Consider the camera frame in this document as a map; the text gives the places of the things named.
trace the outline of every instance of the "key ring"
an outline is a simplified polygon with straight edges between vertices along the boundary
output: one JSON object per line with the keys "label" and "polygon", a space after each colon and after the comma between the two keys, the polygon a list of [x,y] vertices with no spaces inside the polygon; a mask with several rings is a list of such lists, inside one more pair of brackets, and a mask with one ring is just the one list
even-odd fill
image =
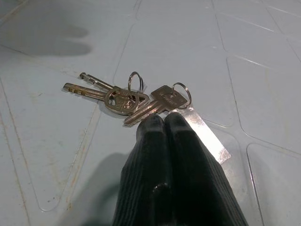
{"label": "key ring", "polygon": [[139,77],[139,82],[140,82],[139,93],[143,93],[143,90],[144,90],[143,79],[138,74],[138,72],[132,72],[131,73],[130,77],[128,78],[127,89],[131,93],[132,79],[133,79],[134,75],[137,75]]}
{"label": "key ring", "polygon": [[189,92],[189,89],[188,89],[183,83],[177,82],[177,83],[175,83],[175,84],[173,85],[173,87],[172,87],[172,89],[173,89],[173,96],[176,96],[176,95],[177,95],[176,92],[175,92],[175,89],[174,89],[174,87],[175,87],[176,85],[182,86],[182,87],[184,88],[184,90],[186,91],[186,93],[188,94],[188,98],[189,98],[188,104],[187,104],[185,107],[178,107],[179,109],[186,109],[188,106],[191,106],[191,103],[192,103],[191,94],[190,94],[190,92]]}

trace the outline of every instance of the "key blade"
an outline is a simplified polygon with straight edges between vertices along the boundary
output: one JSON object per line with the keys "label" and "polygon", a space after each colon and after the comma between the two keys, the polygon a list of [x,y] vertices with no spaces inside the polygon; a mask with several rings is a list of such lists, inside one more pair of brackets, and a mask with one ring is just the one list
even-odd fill
{"label": "key blade", "polygon": [[63,87],[64,90],[69,91],[71,93],[76,93],[85,97],[91,97],[96,100],[103,101],[106,93],[100,92],[98,90],[89,89],[83,86],[78,86],[71,83],[66,83]]}
{"label": "key blade", "polygon": [[175,109],[172,112],[181,114],[188,122],[190,127],[196,132],[199,139],[203,142],[211,155],[220,163],[223,164],[228,160],[231,155],[227,149],[222,145],[216,135],[202,120],[199,114],[193,107],[187,107],[186,109]]}
{"label": "key blade", "polygon": [[131,116],[124,120],[125,126],[133,126],[137,122],[145,119],[147,116],[153,113],[161,113],[165,110],[165,107],[157,100],[153,100],[149,105],[140,108]]}
{"label": "key blade", "polygon": [[100,79],[98,79],[90,74],[86,74],[83,72],[79,75],[79,77],[81,79],[85,80],[87,83],[90,83],[99,89],[107,89],[107,90],[113,89],[113,86],[111,86],[110,84],[108,84],[104,81],[101,81]]}

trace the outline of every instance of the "key head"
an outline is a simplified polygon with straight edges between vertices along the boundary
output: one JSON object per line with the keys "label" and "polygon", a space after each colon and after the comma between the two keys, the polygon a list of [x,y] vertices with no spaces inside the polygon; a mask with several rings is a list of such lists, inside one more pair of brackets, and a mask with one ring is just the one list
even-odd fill
{"label": "key head", "polygon": [[[121,89],[119,87],[113,87],[113,89],[109,90],[104,98],[105,106],[116,114],[121,115],[131,115],[138,108],[139,101],[134,101],[130,95],[134,93],[130,93],[126,89]],[[139,96],[137,93],[135,95],[135,100],[139,100]]]}
{"label": "key head", "polygon": [[176,95],[173,96],[172,88],[165,85],[153,91],[151,95],[165,107],[165,110],[171,111],[187,103],[187,100],[179,92],[175,91],[175,93]]}

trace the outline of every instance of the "metal tag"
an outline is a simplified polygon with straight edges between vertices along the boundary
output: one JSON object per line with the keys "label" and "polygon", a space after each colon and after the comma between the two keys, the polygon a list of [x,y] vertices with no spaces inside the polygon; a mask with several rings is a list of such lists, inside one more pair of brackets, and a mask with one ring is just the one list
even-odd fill
{"label": "metal tag", "polygon": [[220,164],[223,164],[231,157],[227,149],[222,145],[193,107],[189,106],[185,109],[175,109],[170,113],[172,112],[177,112],[185,118],[209,152]]}

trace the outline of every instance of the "metal key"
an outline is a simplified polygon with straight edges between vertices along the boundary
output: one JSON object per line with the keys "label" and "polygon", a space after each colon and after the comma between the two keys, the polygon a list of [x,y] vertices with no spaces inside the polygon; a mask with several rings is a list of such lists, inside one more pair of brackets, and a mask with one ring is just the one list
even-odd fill
{"label": "metal key", "polygon": [[180,93],[175,91],[175,94],[173,95],[173,90],[169,86],[162,86],[153,91],[151,95],[154,100],[127,117],[124,120],[124,125],[132,126],[150,114],[171,111],[187,103],[187,100]]}
{"label": "metal key", "polygon": [[100,89],[106,89],[107,92],[101,92],[86,87],[78,86],[71,83],[66,83],[63,87],[64,90],[77,93],[83,96],[91,97],[97,100],[102,100],[105,106],[111,111],[121,115],[131,115],[139,107],[144,106],[148,103],[149,97],[146,94],[129,92],[126,89],[121,89],[117,86],[111,86],[110,84],[101,81],[91,75],[82,73],[80,78],[84,79],[88,83]]}

